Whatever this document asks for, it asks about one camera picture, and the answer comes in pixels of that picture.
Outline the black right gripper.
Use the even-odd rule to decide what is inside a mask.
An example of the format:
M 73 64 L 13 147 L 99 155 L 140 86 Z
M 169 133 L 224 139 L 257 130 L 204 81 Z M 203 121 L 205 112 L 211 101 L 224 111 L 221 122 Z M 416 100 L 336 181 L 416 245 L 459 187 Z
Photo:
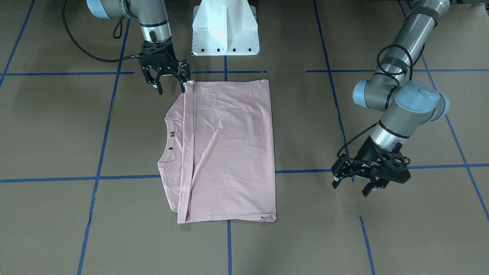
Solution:
M 146 82 L 155 87 L 159 95 L 163 94 L 160 83 L 162 70 L 163 75 L 175 77 L 180 83 L 181 92 L 186 92 L 186 84 L 191 78 L 190 64 L 188 60 L 177 60 L 172 38 L 163 42 L 143 42 L 138 62 Z M 156 70 L 155 77 L 151 75 L 151 68 Z

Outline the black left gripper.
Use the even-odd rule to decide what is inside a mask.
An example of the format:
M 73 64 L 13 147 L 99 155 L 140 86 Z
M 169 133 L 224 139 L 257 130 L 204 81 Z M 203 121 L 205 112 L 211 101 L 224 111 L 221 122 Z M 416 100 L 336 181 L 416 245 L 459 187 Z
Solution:
M 367 197 L 373 190 L 386 188 L 390 181 L 407 182 L 411 178 L 407 168 L 410 160 L 402 155 L 401 147 L 400 142 L 395 142 L 393 152 L 386 151 L 368 137 L 354 159 L 346 155 L 338 157 L 331 167 L 332 187 L 336 189 L 343 179 L 360 176 L 369 179 L 362 190 L 362 195 Z

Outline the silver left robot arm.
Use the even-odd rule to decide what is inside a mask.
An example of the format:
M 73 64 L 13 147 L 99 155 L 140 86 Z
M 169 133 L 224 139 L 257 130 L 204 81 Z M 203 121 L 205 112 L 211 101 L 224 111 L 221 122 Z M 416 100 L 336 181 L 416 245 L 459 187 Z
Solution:
M 359 176 L 369 180 L 362 190 L 368 196 L 390 182 L 410 179 L 410 158 L 401 149 L 419 125 L 440 119 L 450 106 L 445 94 L 412 80 L 414 66 L 430 33 L 453 4 L 452 0 L 415 0 L 393 43 L 379 51 L 374 74 L 355 85 L 354 103 L 383 115 L 367 128 L 369 136 L 355 157 L 338 151 L 332 166 L 333 188 L 343 179 Z

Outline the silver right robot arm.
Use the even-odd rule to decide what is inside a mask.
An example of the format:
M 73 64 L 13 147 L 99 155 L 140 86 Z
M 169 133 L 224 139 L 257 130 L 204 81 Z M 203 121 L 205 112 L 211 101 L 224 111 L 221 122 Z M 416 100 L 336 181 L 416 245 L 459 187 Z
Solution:
M 87 6 L 98 18 L 138 19 L 144 42 L 140 54 L 132 58 L 138 59 L 146 82 L 162 95 L 160 77 L 173 76 L 185 93 L 191 76 L 190 65 L 176 57 L 163 0 L 88 0 Z

